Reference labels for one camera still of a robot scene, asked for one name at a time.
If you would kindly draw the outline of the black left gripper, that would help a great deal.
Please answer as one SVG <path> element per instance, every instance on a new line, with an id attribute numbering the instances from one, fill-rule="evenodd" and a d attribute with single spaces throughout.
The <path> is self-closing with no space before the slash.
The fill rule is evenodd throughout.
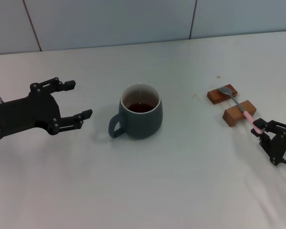
<path id="1" fill-rule="evenodd" d="M 84 120 L 92 115 L 92 109 L 79 114 L 62 117 L 59 107 L 51 95 L 54 92 L 75 88 L 74 80 L 62 82 L 58 77 L 33 83 L 29 95 L 0 104 L 0 138 L 29 130 L 42 128 L 50 135 L 81 129 Z"/>

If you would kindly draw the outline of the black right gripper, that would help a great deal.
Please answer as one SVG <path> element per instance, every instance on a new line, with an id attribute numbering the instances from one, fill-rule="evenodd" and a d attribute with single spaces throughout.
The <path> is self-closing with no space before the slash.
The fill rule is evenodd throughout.
<path id="1" fill-rule="evenodd" d="M 259 118 L 254 121 L 254 125 L 260 128 L 262 133 L 259 134 L 254 128 L 251 129 L 251 133 L 259 138 L 259 144 L 264 151 L 270 153 L 272 164 L 286 164 L 286 124 L 274 120 L 266 122 Z M 267 132 L 274 133 L 275 136 L 270 139 Z"/>

